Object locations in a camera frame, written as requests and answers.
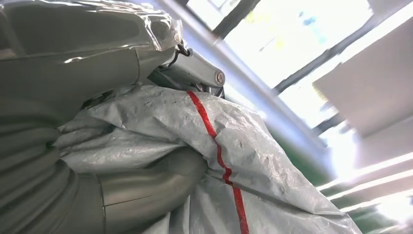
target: protective cover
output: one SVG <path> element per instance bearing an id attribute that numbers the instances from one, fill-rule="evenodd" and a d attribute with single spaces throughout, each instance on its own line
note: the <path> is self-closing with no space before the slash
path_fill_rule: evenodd
<path id="1" fill-rule="evenodd" d="M 125 48 L 165 51 L 181 41 L 182 22 L 150 4 L 0 1 L 0 60 Z"/>
<path id="2" fill-rule="evenodd" d="M 258 114 L 209 94 L 124 88 L 60 130 L 56 145 L 80 172 L 145 167 L 184 145 L 205 157 L 208 172 L 186 203 L 144 234 L 361 233 L 292 165 Z"/>

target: red line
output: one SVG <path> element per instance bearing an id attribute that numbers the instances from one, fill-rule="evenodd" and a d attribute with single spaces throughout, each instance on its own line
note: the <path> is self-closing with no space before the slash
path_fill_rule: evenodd
<path id="1" fill-rule="evenodd" d="M 222 179 L 224 179 L 226 184 L 229 184 L 232 187 L 232 191 L 234 193 L 234 199 L 235 199 L 235 208 L 237 209 L 238 219 L 240 220 L 241 234 L 249 234 L 248 223 L 247 223 L 246 215 L 245 215 L 243 196 L 241 194 L 241 190 L 239 188 L 233 187 L 232 182 L 229 180 L 229 177 L 232 174 L 232 170 L 225 165 L 225 163 L 222 159 L 222 147 L 215 140 L 215 137 L 217 136 L 217 133 L 215 132 L 214 128 L 212 127 L 212 124 L 211 124 L 211 122 L 209 121 L 209 118 L 208 118 L 207 111 L 205 110 L 205 108 L 202 105 L 199 98 L 192 91 L 187 91 L 187 93 L 190 96 L 192 102 L 194 103 L 196 109 L 198 110 L 198 113 L 201 116 L 202 121 L 204 122 L 204 125 L 206 127 L 206 131 L 212 137 L 212 140 L 214 141 L 214 143 L 217 145 L 218 164 L 222 168 L 224 168 L 224 170 L 225 170 L 225 173 L 222 176 Z"/>

